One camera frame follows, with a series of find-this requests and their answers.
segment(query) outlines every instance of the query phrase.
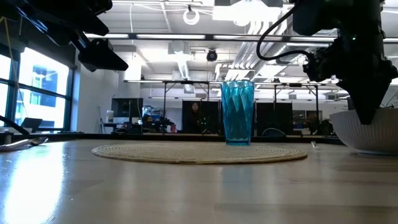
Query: computer monitor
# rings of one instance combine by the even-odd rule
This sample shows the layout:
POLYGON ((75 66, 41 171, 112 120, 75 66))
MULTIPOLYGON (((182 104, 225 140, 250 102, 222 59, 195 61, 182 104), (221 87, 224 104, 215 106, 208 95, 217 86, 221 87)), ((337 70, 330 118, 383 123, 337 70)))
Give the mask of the computer monitor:
POLYGON ((140 118, 142 105, 142 98, 113 98, 111 107, 115 118, 140 118))

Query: round placemat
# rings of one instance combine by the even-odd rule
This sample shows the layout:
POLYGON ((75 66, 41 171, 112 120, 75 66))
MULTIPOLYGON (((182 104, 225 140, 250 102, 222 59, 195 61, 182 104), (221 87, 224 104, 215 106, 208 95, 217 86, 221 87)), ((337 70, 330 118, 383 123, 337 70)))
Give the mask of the round placemat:
POLYGON ((171 164, 245 164, 291 161, 307 157, 305 151, 277 146, 227 146, 207 142, 155 142, 101 146, 92 153, 111 159, 171 164))

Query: glass wall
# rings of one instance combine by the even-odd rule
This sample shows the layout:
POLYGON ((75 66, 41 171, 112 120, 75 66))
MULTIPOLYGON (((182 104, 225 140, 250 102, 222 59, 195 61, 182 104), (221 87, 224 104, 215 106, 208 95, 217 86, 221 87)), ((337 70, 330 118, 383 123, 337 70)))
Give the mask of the glass wall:
POLYGON ((16 52, 15 58, 11 60, 0 55, 0 115, 19 125, 25 118, 43 119, 39 126, 42 131, 68 130, 70 111, 66 109, 71 104, 70 69, 28 48, 21 54, 16 52), (10 76, 12 69, 18 66, 17 77, 10 76))

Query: cup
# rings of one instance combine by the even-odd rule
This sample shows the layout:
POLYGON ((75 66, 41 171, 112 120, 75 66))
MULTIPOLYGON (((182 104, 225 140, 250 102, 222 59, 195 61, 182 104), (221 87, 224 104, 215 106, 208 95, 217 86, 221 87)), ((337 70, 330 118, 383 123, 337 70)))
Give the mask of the cup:
POLYGON ((251 138, 254 84, 232 81, 221 84, 224 131, 228 145, 248 146, 251 138))

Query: ceiling beam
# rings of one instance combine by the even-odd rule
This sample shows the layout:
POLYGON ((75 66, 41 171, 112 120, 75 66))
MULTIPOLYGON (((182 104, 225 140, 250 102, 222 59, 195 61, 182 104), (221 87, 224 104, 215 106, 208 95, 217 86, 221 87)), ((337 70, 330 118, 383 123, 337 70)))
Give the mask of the ceiling beam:
POLYGON ((172 32, 172 27, 170 26, 169 18, 167 17, 167 13, 166 13, 166 10, 165 10, 165 7, 164 7, 164 2, 162 2, 160 4, 160 7, 162 8, 162 11, 163 11, 163 16, 164 16, 164 20, 166 21, 167 29, 169 30, 169 33, 171 33, 172 32))

